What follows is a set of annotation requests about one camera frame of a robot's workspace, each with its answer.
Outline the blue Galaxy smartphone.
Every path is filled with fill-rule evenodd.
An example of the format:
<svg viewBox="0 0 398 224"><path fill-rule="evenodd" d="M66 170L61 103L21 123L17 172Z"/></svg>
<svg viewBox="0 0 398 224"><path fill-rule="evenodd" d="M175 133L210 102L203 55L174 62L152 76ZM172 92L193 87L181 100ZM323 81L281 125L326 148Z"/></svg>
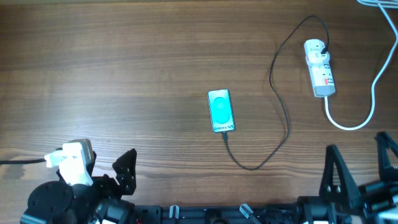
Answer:
<svg viewBox="0 0 398 224"><path fill-rule="evenodd" d="M222 133L234 131L235 123L229 90L209 91L208 102L213 132Z"/></svg>

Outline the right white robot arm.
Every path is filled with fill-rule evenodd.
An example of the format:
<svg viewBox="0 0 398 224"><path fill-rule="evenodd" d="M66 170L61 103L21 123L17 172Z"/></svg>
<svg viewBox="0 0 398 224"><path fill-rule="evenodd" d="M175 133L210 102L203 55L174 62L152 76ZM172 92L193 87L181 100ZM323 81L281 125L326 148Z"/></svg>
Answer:
<svg viewBox="0 0 398 224"><path fill-rule="evenodd" d="M387 150L397 155L397 143L386 132L378 132L379 180L357 185L336 145L326 147L325 166L319 196L299 197L300 221L305 223L344 223L347 216L369 223L385 220L397 223L397 167Z"/></svg>

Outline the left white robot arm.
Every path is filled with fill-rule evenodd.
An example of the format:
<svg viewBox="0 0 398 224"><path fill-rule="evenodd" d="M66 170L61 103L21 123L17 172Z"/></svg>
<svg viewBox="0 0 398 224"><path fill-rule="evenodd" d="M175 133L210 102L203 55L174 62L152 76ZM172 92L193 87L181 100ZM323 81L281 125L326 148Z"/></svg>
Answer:
<svg viewBox="0 0 398 224"><path fill-rule="evenodd" d="M134 223L135 205L122 200L136 189L137 152L131 149L112 164L116 177L94 177L92 185L68 184L61 177L29 195L21 223Z"/></svg>

